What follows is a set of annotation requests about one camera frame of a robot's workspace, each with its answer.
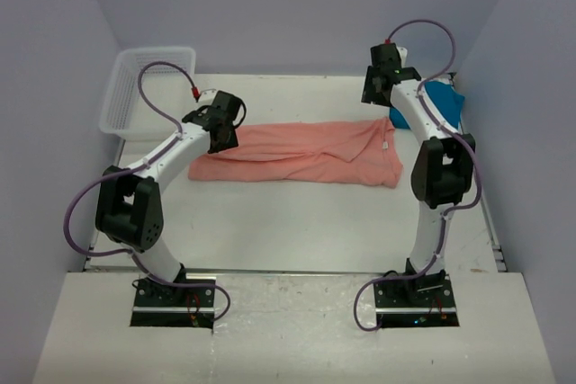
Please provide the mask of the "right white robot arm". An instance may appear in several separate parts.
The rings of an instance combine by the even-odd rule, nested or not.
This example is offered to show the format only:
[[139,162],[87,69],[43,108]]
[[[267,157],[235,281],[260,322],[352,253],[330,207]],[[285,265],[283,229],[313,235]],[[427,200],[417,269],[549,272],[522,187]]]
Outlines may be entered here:
[[446,282],[444,253],[452,213],[471,189],[475,148],[471,135],[460,135],[433,104],[425,82],[407,67],[400,49],[384,42],[370,49],[363,103],[394,108],[419,144],[410,175],[419,203],[415,244],[404,272],[390,272],[374,285],[381,308],[424,308],[440,297]]

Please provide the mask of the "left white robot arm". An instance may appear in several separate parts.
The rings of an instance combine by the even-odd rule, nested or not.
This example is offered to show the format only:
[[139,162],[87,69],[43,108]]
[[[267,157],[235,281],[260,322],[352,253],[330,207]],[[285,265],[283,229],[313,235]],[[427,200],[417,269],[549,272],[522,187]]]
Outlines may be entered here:
[[211,283],[188,284],[184,266],[170,252],[162,232],[165,225],[162,194],[184,169],[201,156],[239,145],[239,115],[245,103],[217,91],[208,105],[187,113],[176,131],[161,145],[122,170],[110,166],[100,186],[95,227],[129,250],[144,274],[137,281],[137,307],[176,307]]

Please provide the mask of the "pink t shirt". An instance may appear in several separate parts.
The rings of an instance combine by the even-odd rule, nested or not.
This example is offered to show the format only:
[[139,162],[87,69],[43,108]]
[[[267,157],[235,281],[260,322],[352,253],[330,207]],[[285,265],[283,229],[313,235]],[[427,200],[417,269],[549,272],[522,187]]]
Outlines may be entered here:
[[386,117],[242,126],[238,146],[194,160],[191,181],[346,183],[395,188],[403,165]]

